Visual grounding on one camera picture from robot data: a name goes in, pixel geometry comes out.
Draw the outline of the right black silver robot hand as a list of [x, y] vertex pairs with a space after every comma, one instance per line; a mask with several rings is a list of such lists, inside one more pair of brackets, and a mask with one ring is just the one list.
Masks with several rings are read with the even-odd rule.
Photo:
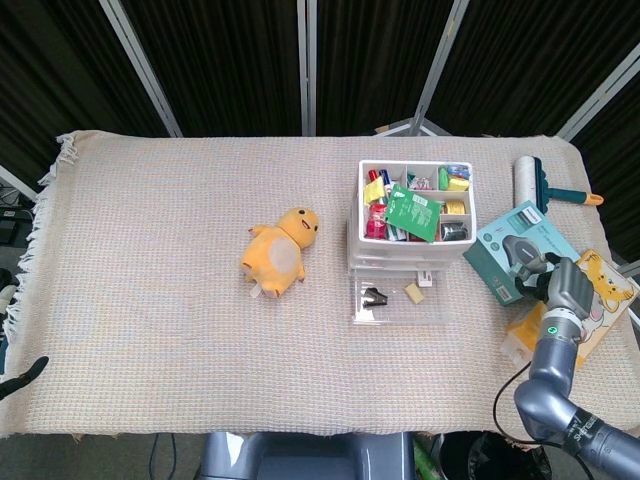
[[542, 301], [548, 310], [564, 308], [572, 311], [579, 320], [588, 318], [594, 296], [594, 287], [588, 276], [568, 257], [548, 252], [543, 258], [553, 269], [539, 274], [534, 286], [527, 286], [520, 277], [516, 277], [516, 289], [524, 296]]

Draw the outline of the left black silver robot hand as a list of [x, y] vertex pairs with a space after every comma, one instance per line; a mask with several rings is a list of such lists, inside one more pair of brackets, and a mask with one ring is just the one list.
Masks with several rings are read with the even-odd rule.
[[27, 387], [34, 382], [45, 370], [49, 363], [48, 356], [39, 357], [31, 367], [24, 373], [9, 380], [2, 381], [0, 387], [0, 400], [4, 400], [9, 395]]

